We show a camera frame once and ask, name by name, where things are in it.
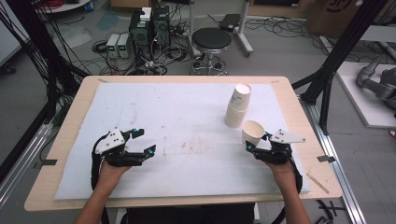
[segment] stacked paper cups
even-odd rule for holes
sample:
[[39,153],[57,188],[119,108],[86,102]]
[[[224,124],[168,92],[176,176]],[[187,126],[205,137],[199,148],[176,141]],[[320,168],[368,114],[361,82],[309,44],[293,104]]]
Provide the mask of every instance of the stacked paper cups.
[[239,128],[248,111],[251,88],[247,84],[237,84],[233,90],[224,122],[231,128]]

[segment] cardboard box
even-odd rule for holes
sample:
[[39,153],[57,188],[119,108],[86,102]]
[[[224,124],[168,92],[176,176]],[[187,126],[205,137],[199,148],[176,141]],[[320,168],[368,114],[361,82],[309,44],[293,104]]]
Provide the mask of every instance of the cardboard box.
[[152,0],[110,0],[112,7],[151,7]]
[[306,20],[306,29],[313,35],[338,38],[345,31],[360,6],[354,1],[317,1]]
[[315,0],[300,0],[297,7],[280,7],[280,6],[265,6],[258,4],[250,4],[248,8],[249,16],[264,16],[264,17],[287,17],[287,18],[303,18],[306,19]]

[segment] tipped paper cup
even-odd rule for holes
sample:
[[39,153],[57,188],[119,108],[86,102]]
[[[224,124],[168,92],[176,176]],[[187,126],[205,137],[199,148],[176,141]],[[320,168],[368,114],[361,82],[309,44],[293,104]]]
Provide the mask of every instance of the tipped paper cup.
[[227,112],[225,113],[224,122],[230,128],[239,128],[241,127],[242,122],[244,121],[245,115],[247,113],[247,109],[243,111],[234,110],[230,105],[227,107]]
[[236,111],[248,109],[251,88],[247,84],[237,84],[233,90],[229,106]]
[[264,128],[254,120],[246,120],[242,124],[242,143],[246,141],[257,146],[264,135]]

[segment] electronic device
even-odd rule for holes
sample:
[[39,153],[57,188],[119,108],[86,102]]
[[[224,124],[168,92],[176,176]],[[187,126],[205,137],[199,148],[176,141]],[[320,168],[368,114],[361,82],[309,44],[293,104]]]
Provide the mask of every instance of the electronic device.
[[297,7],[300,0],[254,0],[256,5]]
[[129,58],[132,52],[131,36],[129,34],[122,34],[117,44],[119,48],[119,55],[121,58]]
[[120,35],[111,35],[106,43],[107,56],[109,58],[119,58],[119,49],[117,43],[119,42]]
[[152,21],[141,21],[141,13],[141,10],[137,10],[132,15],[131,23],[129,25],[129,34],[131,36],[134,55],[137,56],[137,58],[142,56],[146,60],[151,61],[151,52],[154,51],[154,48],[151,47],[154,37]]
[[241,14],[227,14],[220,23],[220,29],[232,32],[233,28],[238,24]]
[[169,26],[169,6],[155,7],[152,15],[157,44],[162,49],[171,45]]

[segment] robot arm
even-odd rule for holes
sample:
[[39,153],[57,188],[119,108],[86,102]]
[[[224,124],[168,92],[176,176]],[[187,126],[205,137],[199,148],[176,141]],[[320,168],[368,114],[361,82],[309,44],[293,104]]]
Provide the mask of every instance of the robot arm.
[[[367,89],[375,93],[375,96],[378,99],[383,101],[389,101],[392,100],[392,98],[394,98],[396,94],[395,86],[392,86],[390,84],[390,78],[389,81],[382,81],[381,78],[381,82],[379,83],[371,80],[371,76],[375,73],[375,69],[380,61],[381,59],[379,57],[376,57],[367,66],[363,67],[358,73],[356,84],[361,88]],[[394,69],[384,71],[382,77],[393,77],[393,79],[396,79],[395,71],[392,70]]]

